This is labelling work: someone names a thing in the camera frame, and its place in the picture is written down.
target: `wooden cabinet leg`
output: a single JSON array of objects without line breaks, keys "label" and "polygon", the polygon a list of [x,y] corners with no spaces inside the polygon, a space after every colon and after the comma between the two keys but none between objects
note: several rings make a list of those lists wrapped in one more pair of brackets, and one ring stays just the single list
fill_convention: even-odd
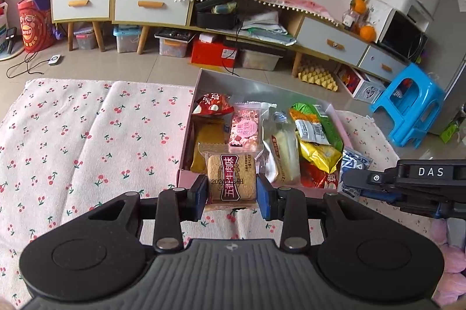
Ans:
[{"label": "wooden cabinet leg", "polygon": [[294,56],[293,71],[291,71],[291,75],[293,77],[298,77],[298,68],[301,64],[301,59],[302,59],[302,53],[297,52],[296,55]]},{"label": "wooden cabinet leg", "polygon": [[92,22],[94,32],[96,33],[97,44],[99,45],[100,52],[105,52],[105,44],[103,43],[102,32],[100,31],[100,23]]},{"label": "wooden cabinet leg", "polygon": [[147,36],[149,34],[150,26],[143,26],[143,30],[141,31],[141,36],[139,38],[139,44],[137,46],[137,54],[142,55],[144,52],[145,42],[147,40]]},{"label": "wooden cabinet leg", "polygon": [[74,22],[68,22],[68,51],[73,51],[73,39],[75,31],[75,24]]}]

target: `orange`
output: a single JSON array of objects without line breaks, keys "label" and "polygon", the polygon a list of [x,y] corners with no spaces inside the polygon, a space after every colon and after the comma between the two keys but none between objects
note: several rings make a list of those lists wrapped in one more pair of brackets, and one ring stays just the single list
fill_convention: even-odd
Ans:
[{"label": "orange", "polygon": [[361,27],[359,30],[359,36],[364,39],[367,43],[371,43],[376,40],[377,34],[374,27],[366,25]]},{"label": "orange", "polygon": [[351,9],[356,13],[365,14],[367,11],[366,2],[364,0],[351,0]]}]

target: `tablecloth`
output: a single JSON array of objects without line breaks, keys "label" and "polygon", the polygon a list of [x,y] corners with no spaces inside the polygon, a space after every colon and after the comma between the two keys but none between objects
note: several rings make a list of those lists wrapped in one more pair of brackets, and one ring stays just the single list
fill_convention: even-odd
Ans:
[{"label": "tablecloth", "polygon": [[[194,88],[173,85],[35,79],[0,124],[0,293],[20,307],[30,298],[18,269],[24,247],[45,232],[125,191],[157,196],[176,185]],[[355,149],[374,169],[397,156],[375,124],[339,112]],[[373,209],[423,234],[428,220],[378,201]],[[152,243],[154,222],[141,240]],[[266,222],[258,209],[205,212],[183,222],[191,238],[274,238],[281,222]],[[322,242],[309,221],[313,244]]]}]

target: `white drawer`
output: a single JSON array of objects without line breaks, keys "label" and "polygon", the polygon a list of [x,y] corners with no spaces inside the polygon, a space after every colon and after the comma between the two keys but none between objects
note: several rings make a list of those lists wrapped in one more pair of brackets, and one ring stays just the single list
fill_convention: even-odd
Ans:
[{"label": "white drawer", "polygon": [[74,6],[83,0],[52,0],[53,22],[79,18],[110,18],[110,0],[84,0],[86,4]]},{"label": "white drawer", "polygon": [[311,50],[356,66],[367,44],[322,22],[305,18],[298,34],[298,42]]},{"label": "white drawer", "polygon": [[370,46],[361,60],[359,67],[368,73],[372,73],[392,82],[393,79],[406,68],[406,65],[387,53]]},{"label": "white drawer", "polygon": [[189,1],[116,0],[115,21],[186,25]]}]

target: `black cable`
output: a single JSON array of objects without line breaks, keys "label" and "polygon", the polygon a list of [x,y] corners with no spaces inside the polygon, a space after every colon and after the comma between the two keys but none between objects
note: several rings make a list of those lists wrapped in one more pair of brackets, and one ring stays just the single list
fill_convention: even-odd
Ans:
[{"label": "black cable", "polygon": [[[39,64],[42,64],[42,63],[45,63],[45,62],[48,62],[50,59],[47,59],[47,60],[42,60],[42,61],[39,61],[37,64],[33,65],[32,67],[29,67],[29,63],[37,56],[38,52],[34,52],[31,56],[29,56],[29,52],[25,55],[24,57],[24,61],[22,62],[19,62],[18,64],[15,64],[14,66],[11,66],[9,67],[7,70],[6,70],[6,77],[8,77],[9,79],[13,79],[23,73],[28,73],[28,74],[35,74],[35,73],[39,73],[39,74],[44,74],[44,72],[31,72],[31,69],[34,69],[35,67],[37,67]],[[26,64],[26,71],[23,71],[21,73],[17,73],[13,76],[8,76],[8,71],[12,68],[15,68],[17,66],[20,66],[21,64]]]},{"label": "black cable", "polygon": [[[250,0],[246,0],[246,9],[245,9],[246,13],[247,13],[247,10],[248,10],[248,7],[249,7],[249,1],[250,1]],[[233,51],[229,56],[226,57],[226,59],[230,58],[231,56],[233,56],[233,54],[234,54],[235,52],[238,51],[239,33],[241,32],[241,29],[243,28],[243,24],[244,24],[244,18],[241,20],[241,25],[239,26],[239,28],[236,30],[236,33],[235,33],[235,46],[234,46],[234,49],[235,49],[236,51]],[[232,75],[235,75],[235,76],[237,76],[237,77],[241,77],[239,74],[237,74],[237,73],[234,72],[234,65],[233,65],[232,71],[229,71],[229,70],[227,69],[227,67],[226,67],[225,64],[223,63],[223,60],[222,60],[222,65],[223,65],[223,67],[225,68],[225,70],[226,70],[228,73],[231,73]]]},{"label": "black cable", "polygon": [[66,32],[65,28],[61,25],[61,23],[59,23],[58,25],[61,27],[61,29],[65,33],[66,37],[68,37],[68,33]]}]

